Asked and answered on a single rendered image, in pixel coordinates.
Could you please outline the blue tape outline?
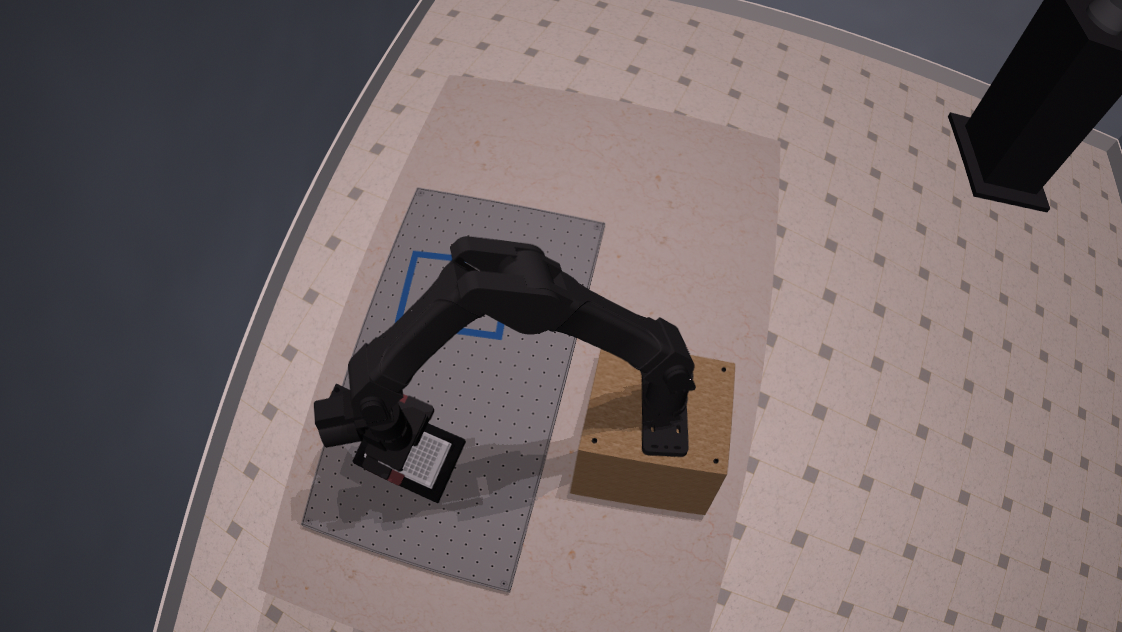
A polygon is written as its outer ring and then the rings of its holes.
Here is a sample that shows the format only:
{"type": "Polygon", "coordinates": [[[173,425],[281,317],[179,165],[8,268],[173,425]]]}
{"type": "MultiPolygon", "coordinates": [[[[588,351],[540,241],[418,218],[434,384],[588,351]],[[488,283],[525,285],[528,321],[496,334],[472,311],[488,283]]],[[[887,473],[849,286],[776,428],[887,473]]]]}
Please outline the blue tape outline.
{"type": "MultiPolygon", "coordinates": [[[[411,282],[412,282],[412,278],[413,278],[413,274],[414,274],[414,271],[415,271],[419,257],[420,258],[429,258],[429,259],[438,259],[438,260],[447,260],[447,262],[451,262],[452,260],[452,256],[449,255],[449,254],[430,253],[430,251],[413,251],[412,253],[412,257],[411,257],[411,260],[410,260],[410,268],[408,268],[407,276],[406,276],[406,280],[405,280],[405,283],[404,283],[404,287],[403,287],[403,291],[402,291],[401,303],[399,303],[399,306],[398,306],[398,311],[397,311],[397,315],[396,315],[396,319],[395,319],[395,323],[404,314],[404,310],[405,310],[405,306],[406,306],[407,297],[408,297],[408,294],[410,294],[411,282]]],[[[500,322],[497,322],[496,332],[463,328],[457,335],[468,335],[468,336],[475,336],[475,337],[482,337],[482,338],[490,338],[490,339],[502,340],[503,330],[504,330],[504,324],[502,324],[500,322]]]]}

